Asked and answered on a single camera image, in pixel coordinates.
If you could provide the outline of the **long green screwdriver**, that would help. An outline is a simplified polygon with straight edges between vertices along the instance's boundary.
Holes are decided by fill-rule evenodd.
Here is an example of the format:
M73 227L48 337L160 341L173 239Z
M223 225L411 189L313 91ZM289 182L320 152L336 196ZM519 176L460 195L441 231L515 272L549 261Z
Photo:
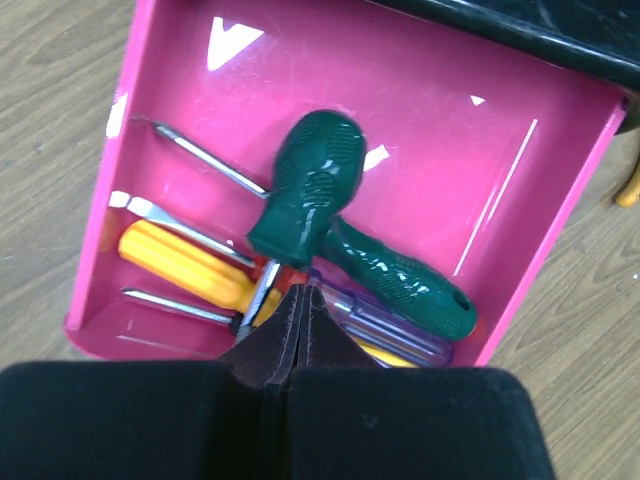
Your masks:
M433 335L462 340L477 325L475 305L445 276L340 216L332 220L318 255L341 268L387 309Z

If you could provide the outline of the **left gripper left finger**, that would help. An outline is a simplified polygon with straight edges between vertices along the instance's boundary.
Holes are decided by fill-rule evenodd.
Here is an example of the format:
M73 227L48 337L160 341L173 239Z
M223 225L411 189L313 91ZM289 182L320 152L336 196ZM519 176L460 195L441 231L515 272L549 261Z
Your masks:
M33 361L1 373L5 479L282 479L305 290L216 361Z

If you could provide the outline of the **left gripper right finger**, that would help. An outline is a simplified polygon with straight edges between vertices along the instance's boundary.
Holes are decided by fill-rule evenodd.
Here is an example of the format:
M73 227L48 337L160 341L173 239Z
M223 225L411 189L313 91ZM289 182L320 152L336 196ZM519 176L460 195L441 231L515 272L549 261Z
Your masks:
M291 479L552 479L529 393L494 368L339 366L357 345L315 287L287 394Z

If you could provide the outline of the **pink top drawer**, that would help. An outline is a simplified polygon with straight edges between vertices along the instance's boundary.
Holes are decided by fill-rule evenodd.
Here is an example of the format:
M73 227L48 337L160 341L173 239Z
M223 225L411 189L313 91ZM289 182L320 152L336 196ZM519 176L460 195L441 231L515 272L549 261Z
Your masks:
M324 295L384 366L482 366L622 91L369 1L139 1L64 329L213 359Z

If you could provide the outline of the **purple red screwdriver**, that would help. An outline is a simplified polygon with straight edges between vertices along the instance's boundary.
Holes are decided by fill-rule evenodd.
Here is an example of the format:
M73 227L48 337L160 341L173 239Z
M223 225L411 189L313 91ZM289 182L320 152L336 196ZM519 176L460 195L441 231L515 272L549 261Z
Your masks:
M305 298L300 318L303 364L439 368L451 364L452 344L383 308L362 292L331 283L312 269L290 267L276 281L282 292L296 283L312 285L316 296Z

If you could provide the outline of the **black drawer cabinet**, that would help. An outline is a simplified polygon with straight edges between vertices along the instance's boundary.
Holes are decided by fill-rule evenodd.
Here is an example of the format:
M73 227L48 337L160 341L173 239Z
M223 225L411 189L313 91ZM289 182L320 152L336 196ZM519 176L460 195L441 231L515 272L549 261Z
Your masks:
M639 128L637 1L381 1L381 6L435 21L591 75L624 92L620 133Z

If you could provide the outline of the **short green screwdriver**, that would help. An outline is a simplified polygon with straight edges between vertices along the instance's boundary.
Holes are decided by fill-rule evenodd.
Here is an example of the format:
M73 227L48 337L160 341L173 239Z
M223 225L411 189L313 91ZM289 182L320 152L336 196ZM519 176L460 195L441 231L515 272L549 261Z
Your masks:
M366 139L353 120L334 110L311 111L293 126L275 156L268 189L168 124L139 119L262 199L263 211L247 241L254 251L295 268L311 263L362 180Z

